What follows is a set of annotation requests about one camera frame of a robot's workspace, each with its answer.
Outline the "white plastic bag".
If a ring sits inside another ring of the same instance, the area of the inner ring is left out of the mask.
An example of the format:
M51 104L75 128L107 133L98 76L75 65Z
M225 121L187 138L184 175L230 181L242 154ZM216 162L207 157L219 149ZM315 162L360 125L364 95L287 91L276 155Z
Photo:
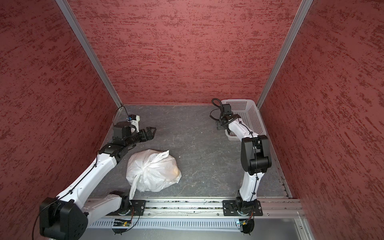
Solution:
M145 150L133 154L128 161L126 179L131 185L129 199L136 191L160 192L179 183L182 173L169 151Z

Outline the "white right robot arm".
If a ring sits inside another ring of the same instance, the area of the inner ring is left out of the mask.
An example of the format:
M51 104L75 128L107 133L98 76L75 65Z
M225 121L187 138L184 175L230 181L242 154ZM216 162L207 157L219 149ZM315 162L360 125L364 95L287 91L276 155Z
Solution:
M245 172L236 209L240 215L249 215L259 209L257 191L267 170L272 166L270 145L267 136L258 135L248 127L240 115L234 114L230 104L223 104L219 99L212 99L212 104L220 111L216 121L218 130L233 132L241 141L241 165Z

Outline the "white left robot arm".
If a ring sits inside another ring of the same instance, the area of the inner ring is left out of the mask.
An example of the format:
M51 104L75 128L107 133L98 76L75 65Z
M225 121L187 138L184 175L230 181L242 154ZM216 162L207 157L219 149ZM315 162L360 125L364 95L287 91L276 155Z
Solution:
M93 203L87 200L107 173L137 144L152 140L156 131L155 127L139 129L138 121L115 124L112 142L97 152L88 168L55 198L41 203L34 223L39 226L40 235L54 240L78 240L90 225L110 213L133 218L135 208L122 192L111 192Z

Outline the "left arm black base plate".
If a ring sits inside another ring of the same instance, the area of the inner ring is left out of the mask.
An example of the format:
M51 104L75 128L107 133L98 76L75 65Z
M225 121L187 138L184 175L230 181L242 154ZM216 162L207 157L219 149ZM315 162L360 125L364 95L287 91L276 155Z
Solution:
M113 215L118 216L142 216L147 201L145 200L122 200L122 203L117 211L112 212Z

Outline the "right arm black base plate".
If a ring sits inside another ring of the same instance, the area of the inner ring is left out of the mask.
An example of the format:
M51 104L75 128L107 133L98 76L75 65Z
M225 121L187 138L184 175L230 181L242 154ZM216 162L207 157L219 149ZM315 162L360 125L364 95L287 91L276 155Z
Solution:
M261 202L258 200L245 202L241 198L236 198L236 200L224 200L222 203L224 216L250 217L252 214L256 217L263 216Z

